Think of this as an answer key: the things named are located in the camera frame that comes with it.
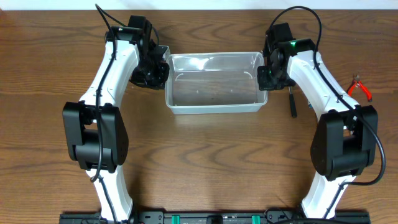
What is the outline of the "clear plastic container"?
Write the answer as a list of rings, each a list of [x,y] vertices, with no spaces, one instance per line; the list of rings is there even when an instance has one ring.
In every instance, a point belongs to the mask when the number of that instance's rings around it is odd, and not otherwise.
[[[165,104],[173,114],[257,112],[267,92],[257,83],[260,52],[172,54]]]

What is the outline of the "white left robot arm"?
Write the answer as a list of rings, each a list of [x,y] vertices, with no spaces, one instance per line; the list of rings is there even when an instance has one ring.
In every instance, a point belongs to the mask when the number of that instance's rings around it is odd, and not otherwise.
[[[105,53],[97,74],[62,116],[68,154],[89,175],[101,203],[94,214],[61,214],[60,223],[138,223],[123,173],[129,139],[120,112],[128,83],[163,90],[169,76],[169,47],[154,42],[152,24],[131,16],[105,34]]]

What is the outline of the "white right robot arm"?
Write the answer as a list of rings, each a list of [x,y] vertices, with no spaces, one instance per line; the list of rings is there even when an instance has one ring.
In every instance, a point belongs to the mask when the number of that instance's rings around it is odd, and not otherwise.
[[[316,170],[301,202],[305,218],[332,219],[343,192],[374,162],[378,115],[340,87],[311,39],[295,39],[287,23],[271,26],[263,50],[266,65],[257,69],[261,91],[299,86],[317,116],[310,147]]]

